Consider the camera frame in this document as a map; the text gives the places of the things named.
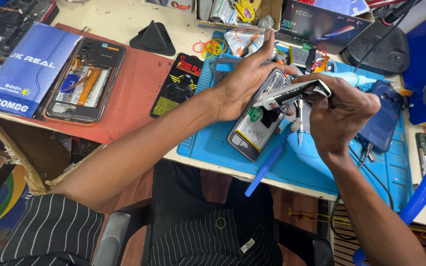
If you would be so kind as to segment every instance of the man's right hand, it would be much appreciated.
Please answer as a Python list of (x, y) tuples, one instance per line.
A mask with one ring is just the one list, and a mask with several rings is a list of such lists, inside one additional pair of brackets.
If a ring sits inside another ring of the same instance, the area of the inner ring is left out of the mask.
[(318, 154), (327, 163), (349, 155), (349, 142), (379, 111), (380, 101), (376, 95), (363, 93), (341, 78), (321, 73), (300, 76), (294, 82), (312, 80), (321, 80), (332, 91), (328, 98), (313, 98), (310, 114), (311, 136)]

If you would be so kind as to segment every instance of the ycom box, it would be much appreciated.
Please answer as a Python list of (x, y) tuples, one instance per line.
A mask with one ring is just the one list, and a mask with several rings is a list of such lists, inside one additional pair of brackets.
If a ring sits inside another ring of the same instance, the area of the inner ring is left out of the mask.
[(280, 29), (275, 33), (275, 38), (338, 54), (373, 22), (372, 12), (352, 17), (289, 0), (284, 2)]

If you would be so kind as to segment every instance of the black chair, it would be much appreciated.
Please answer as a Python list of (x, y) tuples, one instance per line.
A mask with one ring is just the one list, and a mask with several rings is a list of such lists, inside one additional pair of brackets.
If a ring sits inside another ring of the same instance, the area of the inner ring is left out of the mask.
[[(147, 265), (152, 243), (151, 199), (133, 203), (113, 212), (108, 218), (99, 241), (93, 265), (119, 266), (127, 241), (141, 227), (146, 226), (146, 239), (141, 266)], [(333, 266), (333, 250), (328, 240), (293, 225), (275, 219), (274, 238), (302, 258), (307, 266)]]

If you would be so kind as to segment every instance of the white desk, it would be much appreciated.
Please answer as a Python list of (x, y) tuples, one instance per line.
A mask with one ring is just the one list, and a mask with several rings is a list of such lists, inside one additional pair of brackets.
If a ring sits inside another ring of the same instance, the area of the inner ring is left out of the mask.
[[(192, 51), (192, 45), (198, 41), (205, 42), (210, 40), (214, 31), (214, 29), (196, 27), (194, 21), (195, 16), (193, 13), (182, 12), (150, 3), (146, 3), (146, 7), (144, 7), (138, 0), (90, 0), (83, 4), (69, 3), (64, 0), (56, 0), (56, 2), (60, 8), (60, 13), (56, 16), (52, 25), (55, 25), (56, 23), (63, 23), (79, 29), (87, 26), (92, 28), (90, 31), (91, 33), (112, 39), (123, 44), (128, 44), (129, 40), (136, 36), (138, 31), (146, 27), (151, 20), (154, 20), (165, 25), (167, 31), (169, 32), (169, 36), (174, 43), (177, 53), (184, 52), (187, 54), (194, 54)], [(336, 56), (332, 56), (332, 58), (339, 61)], [(0, 113), (0, 117), (19, 123), (40, 127), (40, 125), (24, 121), (13, 116), (7, 116), (2, 113)], [(415, 136), (413, 133), (413, 146), (415, 146), (414, 139)], [(412, 140), (411, 137), (409, 137), (408, 132), (407, 141), (410, 148), (412, 145)], [(414, 153), (411, 153), (411, 161), (417, 160), (417, 163), (414, 165), (418, 166), (418, 157), (416, 157), (415, 154), (418, 154), (416, 150)], [(180, 156), (176, 153), (176, 149), (171, 150), (164, 157), (169, 160), (202, 169), (221, 172), (247, 179), (254, 178), (254, 175), (252, 174), (247, 174), (230, 168)], [(415, 171), (416, 172), (414, 173), (414, 170), (412, 169), (412, 176), (417, 177), (414, 179), (414, 183), (419, 183), (419, 181), (415, 182), (415, 180), (418, 180), (418, 178), (421, 180), (421, 174), (418, 176), (417, 170)], [(336, 199), (336, 196), (334, 195), (292, 184), (285, 184), (267, 178), (264, 178), (263, 182), (312, 197), (320, 197), (331, 201)], [(426, 224), (426, 215), (417, 220)]]

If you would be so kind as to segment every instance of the hand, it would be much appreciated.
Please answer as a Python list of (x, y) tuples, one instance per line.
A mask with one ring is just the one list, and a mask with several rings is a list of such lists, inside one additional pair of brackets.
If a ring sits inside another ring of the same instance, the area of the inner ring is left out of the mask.
[(379, 111), (380, 101), (376, 95), (363, 93), (341, 78), (321, 73), (300, 76), (293, 83), (312, 80), (321, 80), (332, 91), (328, 98), (313, 99), (310, 114), (310, 133), (318, 154), (326, 163), (327, 159), (349, 155), (349, 142)]
[(295, 75), (297, 70), (289, 65), (270, 63), (260, 66), (272, 55), (274, 32), (264, 33), (264, 45), (251, 56), (241, 60), (234, 70), (217, 86), (215, 91), (218, 115), (216, 121), (230, 121), (239, 118), (252, 97), (265, 81), (269, 73), (280, 69), (284, 74)]

